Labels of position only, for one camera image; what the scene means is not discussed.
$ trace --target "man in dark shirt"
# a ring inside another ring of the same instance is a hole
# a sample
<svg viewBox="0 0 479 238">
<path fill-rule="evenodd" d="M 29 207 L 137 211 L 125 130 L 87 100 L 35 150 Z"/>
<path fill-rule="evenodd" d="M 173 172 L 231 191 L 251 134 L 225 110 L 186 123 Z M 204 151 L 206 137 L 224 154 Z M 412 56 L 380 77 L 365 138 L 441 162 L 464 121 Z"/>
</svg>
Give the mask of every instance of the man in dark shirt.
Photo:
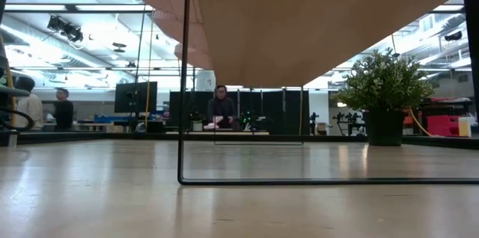
<svg viewBox="0 0 479 238">
<path fill-rule="evenodd" d="M 223 117 L 223 120 L 218 123 L 218 126 L 223 129 L 231 128 L 236 116 L 233 100 L 227 97 L 226 93 L 226 87 L 218 85 L 216 97 L 208 102 L 208 121 L 213 122 L 213 118 L 217 116 Z"/>
<path fill-rule="evenodd" d="M 67 100 L 70 93 L 64 88 L 57 90 L 55 113 L 53 117 L 57 121 L 56 131 L 69 131 L 73 123 L 73 103 Z"/>
</svg>

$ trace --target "fluorescent light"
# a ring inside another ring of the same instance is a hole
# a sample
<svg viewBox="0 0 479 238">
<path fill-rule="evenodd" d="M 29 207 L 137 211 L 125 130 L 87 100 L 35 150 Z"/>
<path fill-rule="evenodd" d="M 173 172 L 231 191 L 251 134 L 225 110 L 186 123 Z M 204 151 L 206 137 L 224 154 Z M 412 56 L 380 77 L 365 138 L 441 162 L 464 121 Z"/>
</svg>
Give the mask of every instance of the fluorescent light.
<svg viewBox="0 0 479 238">
<path fill-rule="evenodd" d="M 6 4 L 5 10 L 67 10 L 64 5 L 48 4 Z"/>
<path fill-rule="evenodd" d="M 459 68 L 459 69 L 454 69 L 456 71 L 467 71 L 467 72 L 471 72 L 472 71 L 472 68 Z"/>
<path fill-rule="evenodd" d="M 243 86 L 242 86 L 242 85 L 227 85 L 226 88 L 227 88 L 228 90 L 230 90 L 230 89 L 231 89 L 231 90 L 232 90 L 232 89 L 241 89 L 241 88 L 243 88 Z"/>
<path fill-rule="evenodd" d="M 109 70 L 125 70 L 125 71 L 128 71 L 128 70 L 136 70 L 136 67 L 113 67 Z M 139 67 L 138 70 L 148 70 L 147 67 Z"/>
<path fill-rule="evenodd" d="M 429 62 L 431 61 L 435 61 L 437 59 L 437 56 L 430 56 L 429 58 L 425 58 L 425 59 L 421 59 L 419 62 L 419 64 L 421 65 L 425 65 L 425 64 L 428 64 Z"/>
<path fill-rule="evenodd" d="M 105 70 L 105 67 L 12 67 L 15 70 Z"/>
<path fill-rule="evenodd" d="M 332 69 L 332 71 L 348 71 L 348 70 L 351 70 L 352 68 L 351 67 L 336 67 L 334 69 Z"/>
<path fill-rule="evenodd" d="M 464 5 L 441 5 L 434 9 L 434 11 L 451 11 L 451 10 L 462 10 Z"/>
<path fill-rule="evenodd" d="M 418 69 L 419 71 L 436 71 L 436 72 L 444 72 L 444 71 L 449 71 L 451 69 L 428 69 L 428 68 L 421 68 Z"/>
<path fill-rule="evenodd" d="M 57 67 L 12 67 L 14 70 L 57 70 Z"/>
<path fill-rule="evenodd" d="M 56 90 L 58 87 L 38 87 L 38 88 L 34 88 L 34 91 L 35 90 Z M 62 87 L 62 88 L 66 88 L 68 89 L 69 91 L 91 91 L 91 90 L 95 90 L 95 91 L 114 91 L 115 89 L 114 88 L 109 88 L 109 87 L 104 87 L 104 88 L 73 88 L 73 87 Z"/>
<path fill-rule="evenodd" d="M 425 77 L 421 78 L 421 80 L 428 80 L 428 79 L 433 78 L 434 76 L 438 76 L 438 75 L 439 75 L 439 73 L 433 73 L 433 74 L 430 74 L 428 76 L 425 76 Z"/>
<path fill-rule="evenodd" d="M 106 70 L 105 67 L 65 67 L 64 70 Z"/>
<path fill-rule="evenodd" d="M 152 11 L 153 7 L 147 5 L 145 8 L 142 4 L 130 4 L 130 5 L 76 5 L 76 8 L 80 11 L 82 10 L 98 10 L 98 11 L 138 11 L 138 10 L 147 10 Z"/>
<path fill-rule="evenodd" d="M 456 62 L 451 63 L 451 67 L 455 69 L 458 67 L 469 66 L 470 64 L 471 64 L 471 58 L 463 58 Z"/>
</svg>

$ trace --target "black spotlight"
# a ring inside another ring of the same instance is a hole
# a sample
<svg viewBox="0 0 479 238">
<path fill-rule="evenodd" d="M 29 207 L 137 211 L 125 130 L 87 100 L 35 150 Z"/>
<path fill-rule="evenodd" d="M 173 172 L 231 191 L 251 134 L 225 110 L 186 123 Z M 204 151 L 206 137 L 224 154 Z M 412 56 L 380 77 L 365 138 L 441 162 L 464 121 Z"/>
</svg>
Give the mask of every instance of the black spotlight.
<svg viewBox="0 0 479 238">
<path fill-rule="evenodd" d="M 444 39 L 446 41 L 452 41 L 452 40 L 460 40 L 463 37 L 463 33 L 461 31 L 456 32 L 454 34 L 444 36 Z"/>
<path fill-rule="evenodd" d="M 74 43 L 83 40 L 81 28 L 61 20 L 58 16 L 50 17 L 50 21 L 46 27 L 53 32 L 60 32 L 62 36 L 65 36 L 69 41 Z"/>
<path fill-rule="evenodd" d="M 83 33 L 80 28 L 75 28 L 70 24 L 64 26 L 64 30 L 61 35 L 68 38 L 68 40 L 75 42 L 81 42 L 83 40 Z"/>
</svg>

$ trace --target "computer monitor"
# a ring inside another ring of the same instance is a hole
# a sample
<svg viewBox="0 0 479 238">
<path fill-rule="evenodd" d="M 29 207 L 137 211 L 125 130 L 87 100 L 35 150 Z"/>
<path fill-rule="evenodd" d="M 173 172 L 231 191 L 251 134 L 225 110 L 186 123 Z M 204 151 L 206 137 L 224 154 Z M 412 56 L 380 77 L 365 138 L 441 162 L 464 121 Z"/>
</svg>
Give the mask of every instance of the computer monitor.
<svg viewBox="0 0 479 238">
<path fill-rule="evenodd" d="M 118 84 L 115 91 L 115 113 L 145 112 L 147 109 L 148 83 Z M 150 82 L 148 111 L 156 111 L 158 83 Z"/>
</svg>

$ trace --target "person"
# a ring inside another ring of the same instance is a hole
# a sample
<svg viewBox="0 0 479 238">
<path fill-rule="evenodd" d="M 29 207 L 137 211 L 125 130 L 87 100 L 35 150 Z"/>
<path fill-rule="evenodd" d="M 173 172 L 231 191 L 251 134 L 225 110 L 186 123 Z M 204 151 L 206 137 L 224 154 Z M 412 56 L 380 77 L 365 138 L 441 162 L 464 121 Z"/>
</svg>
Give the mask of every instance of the person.
<svg viewBox="0 0 479 238">
<path fill-rule="evenodd" d="M 34 122 L 31 130 L 39 131 L 43 128 L 43 105 L 42 100 L 31 91 L 35 87 L 35 81 L 30 77 L 19 77 L 15 87 L 30 92 L 30 96 L 23 97 L 16 105 L 16 110 L 28 115 Z M 20 115 L 15 115 L 15 126 L 26 127 L 28 121 Z"/>
<path fill-rule="evenodd" d="M 236 116 L 233 100 L 227 96 L 227 92 L 224 85 L 218 85 L 216 96 L 208 102 L 208 121 L 214 123 L 215 117 L 223 117 L 218 123 L 218 127 L 223 129 L 231 128 Z"/>
<path fill-rule="evenodd" d="M 69 131 L 73 124 L 73 103 L 67 100 L 70 93 L 67 89 L 59 88 L 57 90 L 57 100 L 54 103 L 55 112 L 53 117 L 57 121 L 56 131 Z"/>
</svg>

